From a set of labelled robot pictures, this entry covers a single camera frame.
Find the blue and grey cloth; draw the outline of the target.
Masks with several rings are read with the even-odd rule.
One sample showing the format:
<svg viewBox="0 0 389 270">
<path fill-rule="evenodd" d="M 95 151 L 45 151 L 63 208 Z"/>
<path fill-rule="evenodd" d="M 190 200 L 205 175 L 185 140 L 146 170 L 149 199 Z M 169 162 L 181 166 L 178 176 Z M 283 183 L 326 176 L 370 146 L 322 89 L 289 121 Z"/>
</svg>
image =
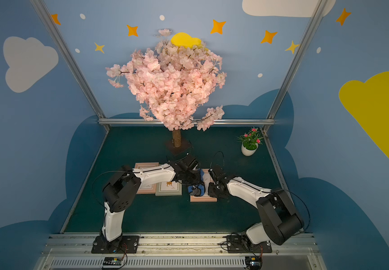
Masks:
<svg viewBox="0 0 389 270">
<path fill-rule="evenodd" d="M 205 194 L 204 172 L 201 169 L 189 174 L 188 192 L 191 196 L 201 197 Z"/>
</svg>

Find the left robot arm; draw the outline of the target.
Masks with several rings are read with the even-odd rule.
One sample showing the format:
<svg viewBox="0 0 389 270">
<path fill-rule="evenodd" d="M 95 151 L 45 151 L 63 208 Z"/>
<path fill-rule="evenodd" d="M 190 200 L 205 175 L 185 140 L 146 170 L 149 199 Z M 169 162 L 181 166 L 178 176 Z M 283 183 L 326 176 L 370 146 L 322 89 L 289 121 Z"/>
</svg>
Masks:
<svg viewBox="0 0 389 270">
<path fill-rule="evenodd" d="M 101 235 L 105 241 L 112 243 L 122 236 L 124 212 L 132 205 L 141 187 L 161 182 L 198 185 L 202 181 L 198 166 L 198 160 L 188 154 L 176 162 L 152 168 L 133 169 L 125 165 L 120 170 L 114 171 L 102 190 L 105 213 Z"/>
</svg>

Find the pink picture frame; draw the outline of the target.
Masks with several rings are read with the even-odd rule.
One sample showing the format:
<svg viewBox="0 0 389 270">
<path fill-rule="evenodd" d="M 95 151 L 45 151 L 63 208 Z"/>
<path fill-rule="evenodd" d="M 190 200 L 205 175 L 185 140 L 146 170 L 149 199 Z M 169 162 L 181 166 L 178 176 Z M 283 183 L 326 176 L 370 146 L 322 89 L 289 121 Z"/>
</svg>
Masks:
<svg viewBox="0 0 389 270">
<path fill-rule="evenodd" d="M 212 203 L 212 202 L 215 203 L 215 202 L 217 202 L 218 201 L 217 198 L 213 198 L 213 197 L 210 197 L 208 195 L 209 184 L 213 183 L 213 180 L 210 176 L 208 169 L 203 169 L 201 176 L 202 176 L 202 180 L 203 180 L 203 183 L 205 186 L 204 194 L 202 196 L 192 196 L 191 195 L 190 202 L 191 203 Z"/>
<path fill-rule="evenodd" d="M 149 168 L 153 168 L 153 167 L 157 167 L 157 166 L 159 166 L 158 162 L 155 162 L 155 163 L 136 163 L 134 168 L 135 169 L 149 169 Z M 141 187 L 139 188 L 137 194 L 155 194 L 156 187 L 157 187 L 156 183 L 149 184 L 149 185 L 142 184 Z"/>
</svg>

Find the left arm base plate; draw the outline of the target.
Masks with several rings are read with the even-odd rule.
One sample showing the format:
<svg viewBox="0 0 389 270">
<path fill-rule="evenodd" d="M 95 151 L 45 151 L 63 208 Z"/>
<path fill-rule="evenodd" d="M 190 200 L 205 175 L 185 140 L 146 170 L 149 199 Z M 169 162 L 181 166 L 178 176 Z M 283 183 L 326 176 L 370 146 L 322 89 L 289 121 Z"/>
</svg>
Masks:
<svg viewBox="0 0 389 270">
<path fill-rule="evenodd" d="M 140 237 L 137 235 L 121 235 L 113 241 L 108 241 L 104 235 L 99 235 L 93 242 L 92 254 L 135 254 Z"/>
</svg>

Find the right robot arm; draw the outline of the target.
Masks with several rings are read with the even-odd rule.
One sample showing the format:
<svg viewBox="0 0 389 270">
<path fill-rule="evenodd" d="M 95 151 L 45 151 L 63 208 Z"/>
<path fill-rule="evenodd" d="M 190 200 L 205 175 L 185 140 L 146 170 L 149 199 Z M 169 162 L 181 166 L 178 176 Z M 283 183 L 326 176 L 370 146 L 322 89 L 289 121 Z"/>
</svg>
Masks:
<svg viewBox="0 0 389 270">
<path fill-rule="evenodd" d="M 257 209 L 261 222 L 245 231 L 245 236 L 251 244 L 271 241 L 276 245 L 282 245 L 303 230 L 305 222 L 296 209 L 289 191 L 262 188 L 241 177 L 231 177 L 217 165 L 209 169 L 208 173 L 212 179 L 208 187 L 208 196 L 226 199 L 231 195 Z"/>
</svg>

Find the green picture frame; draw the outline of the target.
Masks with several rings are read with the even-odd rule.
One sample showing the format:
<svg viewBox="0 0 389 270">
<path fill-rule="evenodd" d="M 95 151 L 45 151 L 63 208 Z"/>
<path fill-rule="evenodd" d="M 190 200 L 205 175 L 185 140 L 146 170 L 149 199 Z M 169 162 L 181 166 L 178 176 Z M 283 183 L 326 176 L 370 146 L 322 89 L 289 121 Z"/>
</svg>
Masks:
<svg viewBox="0 0 389 270">
<path fill-rule="evenodd" d="M 162 177 L 164 181 L 156 183 L 156 196 L 181 196 L 182 185 L 179 182 L 173 181 L 175 177 L 175 171 L 172 166 L 168 164 L 159 165 L 157 169 L 163 169 L 169 176 Z"/>
</svg>

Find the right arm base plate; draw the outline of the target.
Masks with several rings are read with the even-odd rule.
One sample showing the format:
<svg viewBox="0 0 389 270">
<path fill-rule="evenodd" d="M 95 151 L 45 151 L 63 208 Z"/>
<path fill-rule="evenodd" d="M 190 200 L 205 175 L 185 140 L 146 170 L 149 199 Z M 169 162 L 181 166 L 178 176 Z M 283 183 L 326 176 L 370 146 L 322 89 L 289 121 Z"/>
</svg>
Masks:
<svg viewBox="0 0 389 270">
<path fill-rule="evenodd" d="M 227 235 L 225 238 L 226 240 L 220 246 L 228 253 L 269 254 L 273 252 L 269 240 L 259 244 L 253 244 L 247 236 L 236 233 Z"/>
</svg>

